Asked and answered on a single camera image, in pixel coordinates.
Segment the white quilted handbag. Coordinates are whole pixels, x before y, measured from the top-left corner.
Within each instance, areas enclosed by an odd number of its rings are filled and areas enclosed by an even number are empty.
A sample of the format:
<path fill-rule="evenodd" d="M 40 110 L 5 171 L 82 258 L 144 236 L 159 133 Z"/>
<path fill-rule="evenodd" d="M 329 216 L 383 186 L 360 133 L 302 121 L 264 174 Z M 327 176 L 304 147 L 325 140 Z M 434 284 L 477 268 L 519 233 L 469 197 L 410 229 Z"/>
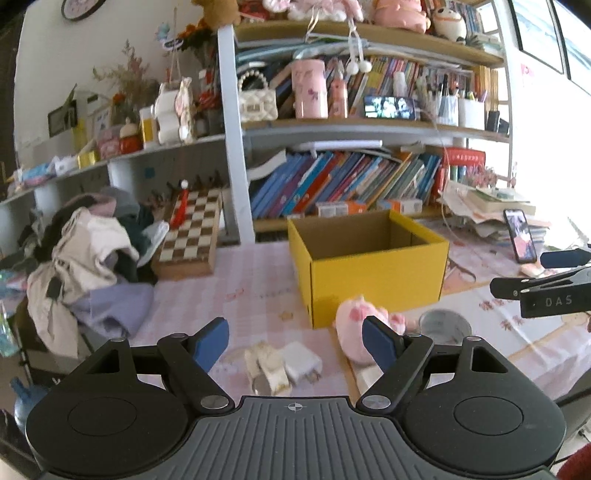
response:
<path fill-rule="evenodd" d="M 250 77 L 262 82 L 263 87 L 260 89 L 243 90 L 243 83 Z M 239 77 L 238 104 L 242 124 L 274 121 L 279 118 L 279 111 L 276 105 L 276 91 L 270 89 L 266 77 L 257 70 L 246 71 Z"/>

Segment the white charger plug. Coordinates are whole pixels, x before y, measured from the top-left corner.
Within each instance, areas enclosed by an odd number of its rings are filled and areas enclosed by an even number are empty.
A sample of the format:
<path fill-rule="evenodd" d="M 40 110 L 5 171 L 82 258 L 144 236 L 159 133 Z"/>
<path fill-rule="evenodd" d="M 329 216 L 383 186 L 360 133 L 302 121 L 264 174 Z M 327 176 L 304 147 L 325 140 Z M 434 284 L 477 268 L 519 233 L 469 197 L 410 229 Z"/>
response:
<path fill-rule="evenodd" d="M 303 343 L 294 341 L 279 350 L 287 378 L 294 385 L 303 381 L 315 383 L 322 376 L 322 358 Z"/>

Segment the red tassel ornament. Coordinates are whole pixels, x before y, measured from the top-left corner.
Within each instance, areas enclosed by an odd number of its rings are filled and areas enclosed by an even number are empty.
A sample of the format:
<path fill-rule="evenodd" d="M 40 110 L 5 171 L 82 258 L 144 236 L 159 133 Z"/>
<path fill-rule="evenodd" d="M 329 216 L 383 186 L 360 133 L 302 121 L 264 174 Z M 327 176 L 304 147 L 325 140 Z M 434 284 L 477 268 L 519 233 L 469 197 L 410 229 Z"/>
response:
<path fill-rule="evenodd" d="M 186 211 L 186 206 L 187 206 L 187 201 L 188 201 L 188 194 L 189 194 L 188 187 L 189 187 L 188 181 L 186 179 L 183 179 L 180 182 L 181 191 L 180 191 L 179 200 L 178 200 L 179 204 L 175 208 L 174 215 L 169 223 L 171 230 L 177 230 L 184 222 L 184 216 L 185 216 L 185 211 Z"/>

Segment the pink checked tablecloth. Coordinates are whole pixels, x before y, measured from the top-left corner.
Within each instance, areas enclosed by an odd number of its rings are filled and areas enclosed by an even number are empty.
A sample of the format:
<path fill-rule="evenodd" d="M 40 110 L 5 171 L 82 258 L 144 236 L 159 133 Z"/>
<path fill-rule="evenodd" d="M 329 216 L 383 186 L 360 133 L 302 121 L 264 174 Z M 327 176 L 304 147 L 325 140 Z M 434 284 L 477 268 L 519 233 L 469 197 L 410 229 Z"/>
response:
<path fill-rule="evenodd" d="M 301 382 L 295 395 L 358 397 L 334 322 L 342 302 L 363 297 L 401 313 L 409 328 L 434 309 L 462 315 L 551 398 L 590 368 L 586 313 L 528 319 L 517 302 L 491 295 L 493 278 L 520 271 L 509 249 L 388 212 L 298 220 L 288 230 L 285 242 L 218 249 L 209 275 L 160 280 L 132 344 L 190 335 L 222 317 L 229 345 L 211 375 L 231 398 L 252 391 L 243 354 L 259 342 L 300 342 L 322 359 L 321 378 Z"/>

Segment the white pen holder box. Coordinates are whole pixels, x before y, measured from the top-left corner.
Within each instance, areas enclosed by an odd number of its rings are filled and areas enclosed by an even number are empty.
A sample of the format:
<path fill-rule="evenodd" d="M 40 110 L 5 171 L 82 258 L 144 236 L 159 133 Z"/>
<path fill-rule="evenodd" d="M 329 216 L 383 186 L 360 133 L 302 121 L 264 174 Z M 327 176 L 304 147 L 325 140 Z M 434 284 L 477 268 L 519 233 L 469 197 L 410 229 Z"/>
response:
<path fill-rule="evenodd" d="M 458 103 L 461 128 L 485 129 L 485 104 L 478 100 L 460 98 Z"/>

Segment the orange white medicine box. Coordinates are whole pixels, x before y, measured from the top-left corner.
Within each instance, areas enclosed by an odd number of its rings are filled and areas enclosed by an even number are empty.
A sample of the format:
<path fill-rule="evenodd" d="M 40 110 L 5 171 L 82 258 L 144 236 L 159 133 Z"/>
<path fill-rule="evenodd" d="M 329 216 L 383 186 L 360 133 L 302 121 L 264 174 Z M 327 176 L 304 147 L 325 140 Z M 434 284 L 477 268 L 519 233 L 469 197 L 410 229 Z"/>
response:
<path fill-rule="evenodd" d="M 318 202 L 315 204 L 318 217 L 332 218 L 359 214 L 367 211 L 367 205 L 358 201 Z"/>

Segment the pink plush pig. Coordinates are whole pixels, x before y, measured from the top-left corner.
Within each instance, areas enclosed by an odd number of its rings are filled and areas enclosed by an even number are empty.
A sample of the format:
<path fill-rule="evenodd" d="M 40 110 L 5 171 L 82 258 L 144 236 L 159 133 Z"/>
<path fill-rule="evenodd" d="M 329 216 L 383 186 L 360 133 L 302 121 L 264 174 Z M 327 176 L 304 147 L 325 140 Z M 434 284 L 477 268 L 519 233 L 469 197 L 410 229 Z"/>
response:
<path fill-rule="evenodd" d="M 376 317 L 399 335 L 404 335 L 407 330 L 407 321 L 402 314 L 390 313 L 384 307 L 370 303 L 363 296 L 342 302 L 334 322 L 339 346 L 349 361 L 360 366 L 368 366 L 374 362 L 363 344 L 363 321 L 367 317 Z"/>

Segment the pink cup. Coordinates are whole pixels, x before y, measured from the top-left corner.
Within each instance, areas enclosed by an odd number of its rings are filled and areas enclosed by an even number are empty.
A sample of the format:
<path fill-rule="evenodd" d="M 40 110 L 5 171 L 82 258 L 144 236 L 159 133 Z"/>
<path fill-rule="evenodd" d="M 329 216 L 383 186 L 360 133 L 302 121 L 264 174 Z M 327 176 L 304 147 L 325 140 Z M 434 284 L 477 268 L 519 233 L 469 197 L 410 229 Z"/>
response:
<path fill-rule="evenodd" d="M 327 119 L 329 105 L 325 62 L 318 59 L 294 60 L 290 70 L 295 118 Z"/>

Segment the yellow cardboard box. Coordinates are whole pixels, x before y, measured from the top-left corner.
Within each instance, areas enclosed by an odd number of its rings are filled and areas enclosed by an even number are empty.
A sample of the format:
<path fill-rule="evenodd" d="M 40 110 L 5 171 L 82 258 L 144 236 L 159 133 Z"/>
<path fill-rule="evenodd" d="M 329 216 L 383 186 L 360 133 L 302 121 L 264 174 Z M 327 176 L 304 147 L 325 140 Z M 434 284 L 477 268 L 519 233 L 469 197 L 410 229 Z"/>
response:
<path fill-rule="evenodd" d="M 449 241 L 395 211 L 289 220 L 287 234 L 312 328 L 358 296 L 396 313 L 441 298 Z"/>

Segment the cream wrist watch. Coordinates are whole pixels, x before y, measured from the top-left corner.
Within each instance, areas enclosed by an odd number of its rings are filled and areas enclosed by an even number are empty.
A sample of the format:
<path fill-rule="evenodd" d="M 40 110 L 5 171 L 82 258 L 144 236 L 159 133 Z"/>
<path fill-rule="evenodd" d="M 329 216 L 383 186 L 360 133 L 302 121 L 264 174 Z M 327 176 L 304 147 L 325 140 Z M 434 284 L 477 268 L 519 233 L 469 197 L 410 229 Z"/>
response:
<path fill-rule="evenodd" d="M 269 343 L 259 342 L 245 350 L 245 369 L 254 395 L 290 396 L 291 384 L 286 363 L 280 352 Z"/>

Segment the grey tape roll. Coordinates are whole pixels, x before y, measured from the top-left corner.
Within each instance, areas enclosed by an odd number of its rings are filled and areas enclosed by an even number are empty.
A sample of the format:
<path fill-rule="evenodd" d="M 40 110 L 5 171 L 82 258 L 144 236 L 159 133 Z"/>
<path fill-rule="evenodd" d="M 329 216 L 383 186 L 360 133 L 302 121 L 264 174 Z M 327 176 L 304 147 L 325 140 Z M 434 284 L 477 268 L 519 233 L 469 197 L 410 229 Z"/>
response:
<path fill-rule="evenodd" d="M 461 345 L 472 335 L 472 327 L 459 313 L 447 309 L 425 312 L 419 319 L 420 333 L 439 345 Z"/>

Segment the phone on shelf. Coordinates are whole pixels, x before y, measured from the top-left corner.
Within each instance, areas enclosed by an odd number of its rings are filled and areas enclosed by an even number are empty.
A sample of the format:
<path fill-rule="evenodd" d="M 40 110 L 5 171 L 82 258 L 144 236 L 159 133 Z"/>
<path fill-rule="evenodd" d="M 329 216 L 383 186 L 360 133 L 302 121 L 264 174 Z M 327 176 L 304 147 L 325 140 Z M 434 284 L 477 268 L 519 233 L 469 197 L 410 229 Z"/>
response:
<path fill-rule="evenodd" d="M 363 99 L 363 114 L 374 119 L 417 119 L 415 101 L 400 96 L 366 96 Z"/>

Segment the row of books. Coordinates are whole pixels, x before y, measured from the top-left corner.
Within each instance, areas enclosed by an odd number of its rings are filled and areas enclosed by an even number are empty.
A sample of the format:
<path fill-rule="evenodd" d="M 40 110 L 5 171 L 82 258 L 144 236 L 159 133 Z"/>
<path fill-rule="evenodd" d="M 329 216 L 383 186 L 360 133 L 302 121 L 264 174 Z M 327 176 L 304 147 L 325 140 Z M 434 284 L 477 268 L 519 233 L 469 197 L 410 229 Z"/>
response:
<path fill-rule="evenodd" d="M 250 187 L 252 218 L 318 215 L 322 208 L 388 207 L 394 201 L 427 203 L 443 157 L 435 152 L 283 150 Z"/>

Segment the white bookshelf frame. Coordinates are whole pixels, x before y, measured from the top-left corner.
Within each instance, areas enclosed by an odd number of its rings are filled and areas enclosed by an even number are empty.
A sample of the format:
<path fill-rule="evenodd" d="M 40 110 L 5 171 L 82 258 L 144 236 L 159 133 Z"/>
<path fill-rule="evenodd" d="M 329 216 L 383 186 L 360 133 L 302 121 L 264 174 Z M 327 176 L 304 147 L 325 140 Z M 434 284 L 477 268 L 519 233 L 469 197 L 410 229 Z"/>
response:
<path fill-rule="evenodd" d="M 296 36 L 304 35 L 307 23 L 272 21 L 259 24 L 243 24 L 235 29 L 231 26 L 218 31 L 218 46 L 229 48 L 228 59 L 221 60 L 222 111 L 224 133 L 197 139 L 190 145 L 159 146 L 151 150 L 101 160 L 85 169 L 68 172 L 62 177 L 23 191 L 1 202 L 1 245 L 3 251 L 16 251 L 16 239 L 28 224 L 28 211 L 39 208 L 45 215 L 53 215 L 82 188 L 95 191 L 109 183 L 120 189 L 127 189 L 136 198 L 142 199 L 152 190 L 164 188 L 166 182 L 175 183 L 181 177 L 193 178 L 197 170 L 203 173 L 206 168 L 219 168 L 222 177 L 229 184 L 230 200 L 228 208 L 235 224 L 230 225 L 229 237 L 242 243 L 253 243 L 256 233 L 280 229 L 271 227 L 271 220 L 252 221 L 249 206 L 249 181 L 246 169 L 249 162 L 262 162 L 283 148 L 295 147 L 304 143 L 335 143 L 351 141 L 382 140 L 383 146 L 394 146 L 436 140 L 452 142 L 454 145 L 466 143 L 469 139 L 510 144 L 510 136 L 486 130 L 433 124 L 431 120 L 410 121 L 394 119 L 367 119 L 349 117 L 347 119 L 315 120 L 276 120 L 243 124 L 239 120 L 238 85 L 236 85 L 235 41 L 238 47 L 273 46 L 283 41 L 293 46 Z M 363 39 L 367 39 L 378 50 L 390 49 L 398 56 L 415 59 L 446 61 L 469 66 L 502 66 L 502 59 L 449 40 L 427 34 L 414 33 L 403 29 L 388 29 L 369 24 L 356 27 Z M 225 214 L 226 222 L 230 214 Z"/>

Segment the pile of clothes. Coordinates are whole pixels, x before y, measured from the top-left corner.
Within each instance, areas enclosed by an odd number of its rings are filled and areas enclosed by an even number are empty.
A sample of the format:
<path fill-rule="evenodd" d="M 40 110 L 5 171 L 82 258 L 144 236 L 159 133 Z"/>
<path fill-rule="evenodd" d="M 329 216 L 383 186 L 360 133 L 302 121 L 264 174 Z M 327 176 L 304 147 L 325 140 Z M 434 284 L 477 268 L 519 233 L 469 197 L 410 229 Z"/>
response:
<path fill-rule="evenodd" d="M 79 359 L 82 328 L 104 339 L 134 336 L 154 299 L 149 263 L 169 231 L 115 187 L 80 194 L 58 210 L 27 279 L 28 314 L 44 346 Z"/>

